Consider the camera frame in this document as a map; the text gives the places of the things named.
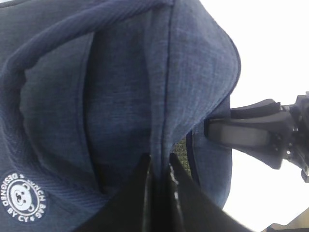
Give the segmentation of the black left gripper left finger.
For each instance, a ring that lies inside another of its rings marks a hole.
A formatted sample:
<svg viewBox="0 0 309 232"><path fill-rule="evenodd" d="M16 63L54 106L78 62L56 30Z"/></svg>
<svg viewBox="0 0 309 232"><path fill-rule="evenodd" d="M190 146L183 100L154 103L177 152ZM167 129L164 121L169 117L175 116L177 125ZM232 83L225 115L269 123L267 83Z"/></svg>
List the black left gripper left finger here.
<svg viewBox="0 0 309 232"><path fill-rule="evenodd" d="M143 154L126 184L76 232L151 232L153 175Z"/></svg>

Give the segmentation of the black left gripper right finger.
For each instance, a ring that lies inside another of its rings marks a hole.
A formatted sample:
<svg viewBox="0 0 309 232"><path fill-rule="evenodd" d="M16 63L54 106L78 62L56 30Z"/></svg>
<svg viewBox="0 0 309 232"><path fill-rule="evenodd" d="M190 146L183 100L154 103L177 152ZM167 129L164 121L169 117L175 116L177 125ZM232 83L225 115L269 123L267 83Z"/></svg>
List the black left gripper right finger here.
<svg viewBox="0 0 309 232"><path fill-rule="evenodd" d="M171 208L177 232L249 232L214 204L188 175L176 154L169 158Z"/></svg>

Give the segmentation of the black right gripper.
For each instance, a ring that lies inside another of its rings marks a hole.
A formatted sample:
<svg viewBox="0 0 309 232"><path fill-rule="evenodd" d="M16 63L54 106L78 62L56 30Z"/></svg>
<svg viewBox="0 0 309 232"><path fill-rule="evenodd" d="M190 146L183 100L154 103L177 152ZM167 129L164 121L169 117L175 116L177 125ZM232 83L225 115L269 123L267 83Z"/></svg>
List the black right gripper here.
<svg viewBox="0 0 309 232"><path fill-rule="evenodd" d="M280 169L285 158L309 182L308 91L290 105L266 99L233 108L231 118L205 120L204 134L209 141L248 154L272 169Z"/></svg>

